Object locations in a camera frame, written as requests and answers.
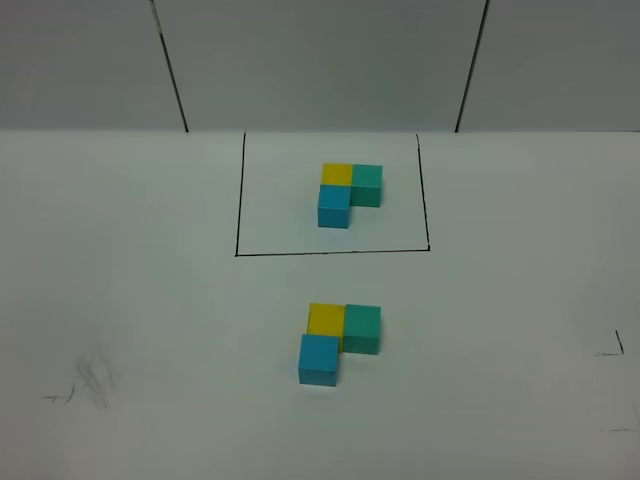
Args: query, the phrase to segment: colored block arrangement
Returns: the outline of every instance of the colored block arrangement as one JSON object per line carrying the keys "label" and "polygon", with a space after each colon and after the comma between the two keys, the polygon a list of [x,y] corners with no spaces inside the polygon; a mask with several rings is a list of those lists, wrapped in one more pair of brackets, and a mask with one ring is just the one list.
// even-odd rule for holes
{"label": "colored block arrangement", "polygon": [[325,163],[318,195],[318,226],[349,228],[349,209],[379,207],[382,203],[382,167]]}
{"label": "colored block arrangement", "polygon": [[335,387],[340,352],[377,355],[381,316],[380,307],[312,303],[300,344],[300,383]]}

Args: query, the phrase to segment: white table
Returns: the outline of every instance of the white table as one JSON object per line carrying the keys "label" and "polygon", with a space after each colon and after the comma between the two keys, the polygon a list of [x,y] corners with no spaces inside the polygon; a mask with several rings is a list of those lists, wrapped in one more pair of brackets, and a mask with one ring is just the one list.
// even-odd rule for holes
{"label": "white table", "polygon": [[[235,257],[241,133],[0,134],[0,476],[638,478],[640,137],[420,143],[430,252]],[[383,309],[335,389],[310,302]]]}

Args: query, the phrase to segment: white surface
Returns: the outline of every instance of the white surface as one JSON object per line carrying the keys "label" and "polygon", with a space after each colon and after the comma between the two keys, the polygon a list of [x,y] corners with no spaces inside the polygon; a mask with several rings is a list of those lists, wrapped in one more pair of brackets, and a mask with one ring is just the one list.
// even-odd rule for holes
{"label": "white surface", "polygon": [[484,0],[158,0],[192,130],[455,128]]}
{"label": "white surface", "polygon": [[0,476],[637,479],[640,138],[420,138],[431,252],[234,258],[241,135],[0,134]]}
{"label": "white surface", "polygon": [[[319,228],[324,162],[382,165],[382,206]],[[243,183],[239,254],[427,249],[413,134],[248,134]]]}
{"label": "white surface", "polygon": [[148,1],[5,0],[0,129],[183,130]]}
{"label": "white surface", "polygon": [[640,3],[494,0],[461,124],[640,130]]}

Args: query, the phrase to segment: cube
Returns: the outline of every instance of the cube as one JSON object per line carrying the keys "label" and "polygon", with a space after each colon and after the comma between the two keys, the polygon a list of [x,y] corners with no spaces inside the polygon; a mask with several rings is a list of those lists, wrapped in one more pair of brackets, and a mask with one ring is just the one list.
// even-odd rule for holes
{"label": "cube", "polygon": [[318,195],[318,226],[349,228],[351,187],[320,185]]}
{"label": "cube", "polygon": [[347,305],[345,309],[343,350],[377,355],[380,351],[382,309],[369,305]]}
{"label": "cube", "polygon": [[342,351],[344,334],[344,305],[312,303],[309,307],[307,333],[311,335],[328,335],[339,339],[339,351]]}
{"label": "cube", "polygon": [[351,205],[379,207],[382,203],[382,167],[354,165],[351,181]]}
{"label": "cube", "polygon": [[335,387],[338,381],[340,339],[324,335],[302,335],[298,378],[307,385]]}
{"label": "cube", "polygon": [[353,165],[349,163],[325,163],[322,166],[323,185],[343,185],[350,187]]}

